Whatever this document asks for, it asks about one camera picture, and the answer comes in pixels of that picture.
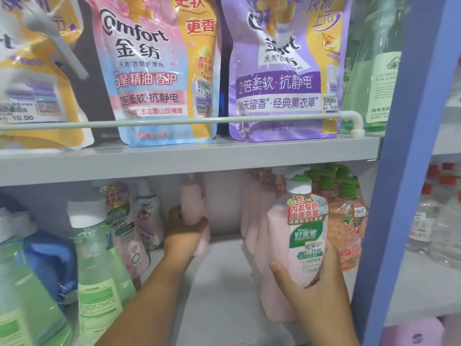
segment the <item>blue shelf post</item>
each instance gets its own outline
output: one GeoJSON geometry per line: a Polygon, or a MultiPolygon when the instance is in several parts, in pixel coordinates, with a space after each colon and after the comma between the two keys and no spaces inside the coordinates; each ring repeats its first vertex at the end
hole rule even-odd
{"type": "Polygon", "coordinates": [[[461,0],[411,0],[352,310],[377,346],[461,52],[461,0]]]}

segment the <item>transparent green bottle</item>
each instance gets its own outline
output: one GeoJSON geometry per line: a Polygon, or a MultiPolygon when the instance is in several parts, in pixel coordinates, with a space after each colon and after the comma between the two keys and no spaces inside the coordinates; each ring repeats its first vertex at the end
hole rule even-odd
{"type": "Polygon", "coordinates": [[[66,346],[72,328],[22,254],[22,239],[0,218],[0,345],[66,346]]]}
{"type": "Polygon", "coordinates": [[[106,199],[95,193],[83,201],[69,201],[67,213],[76,236],[80,342],[92,346],[135,296],[122,259],[108,245],[106,199]]]}
{"type": "MultiPolygon", "coordinates": [[[[342,107],[359,112],[367,132],[386,129],[408,11],[408,0],[371,0],[368,6],[363,40],[342,107]]],[[[350,120],[343,121],[343,131],[352,128],[350,120]]]]}

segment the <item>purple fabric softener pouch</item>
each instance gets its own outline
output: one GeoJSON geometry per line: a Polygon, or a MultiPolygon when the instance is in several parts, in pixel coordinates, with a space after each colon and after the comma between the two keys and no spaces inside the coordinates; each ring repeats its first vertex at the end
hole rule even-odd
{"type": "MultiPolygon", "coordinates": [[[[234,48],[229,116],[334,113],[352,0],[221,0],[234,48]]],[[[335,137],[336,119],[230,123],[240,141],[335,137]]]]}

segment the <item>fabric softener pouch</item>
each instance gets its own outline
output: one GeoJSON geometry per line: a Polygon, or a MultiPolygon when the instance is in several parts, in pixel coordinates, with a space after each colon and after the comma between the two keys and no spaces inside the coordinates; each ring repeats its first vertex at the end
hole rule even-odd
{"type": "MultiPolygon", "coordinates": [[[[37,0],[69,45],[77,42],[83,20],[77,0],[37,0]]],[[[0,8],[0,122],[4,124],[83,122],[62,58],[42,33],[28,30],[24,0],[2,0],[0,8]]],[[[91,129],[4,131],[0,154],[65,151],[94,142],[91,129]]]]}
{"type": "MultiPolygon", "coordinates": [[[[352,0],[221,0],[234,40],[229,116],[334,113],[352,0]]],[[[334,137],[336,119],[231,123],[247,142],[334,137]]]]}
{"type": "MultiPolygon", "coordinates": [[[[217,117],[216,0],[86,0],[116,120],[217,117]]],[[[132,147],[208,142],[216,124],[118,128],[132,147]]]]}

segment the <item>red cap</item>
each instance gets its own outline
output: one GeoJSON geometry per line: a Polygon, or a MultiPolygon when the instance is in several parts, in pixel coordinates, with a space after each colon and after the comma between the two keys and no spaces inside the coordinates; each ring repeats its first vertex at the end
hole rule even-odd
{"type": "Polygon", "coordinates": [[[430,185],[429,183],[424,183],[421,194],[424,196],[430,196],[432,194],[432,185],[430,185]]]}
{"type": "Polygon", "coordinates": [[[455,167],[454,163],[443,163],[442,170],[452,170],[455,167]]]}
{"type": "Polygon", "coordinates": [[[438,169],[438,165],[429,165],[427,169],[427,176],[428,177],[440,177],[440,170],[438,169]]]}
{"type": "Polygon", "coordinates": [[[438,179],[441,185],[456,187],[456,176],[453,175],[441,175],[438,179]]]}

